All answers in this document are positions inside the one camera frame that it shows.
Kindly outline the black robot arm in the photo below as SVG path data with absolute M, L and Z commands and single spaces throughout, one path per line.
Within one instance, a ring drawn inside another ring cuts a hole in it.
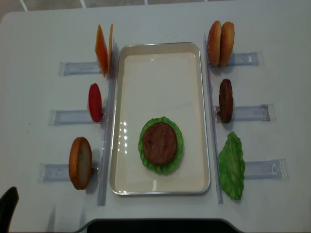
M 17 188 L 12 186 L 0 199 L 0 232 L 8 233 L 11 219 L 19 200 Z

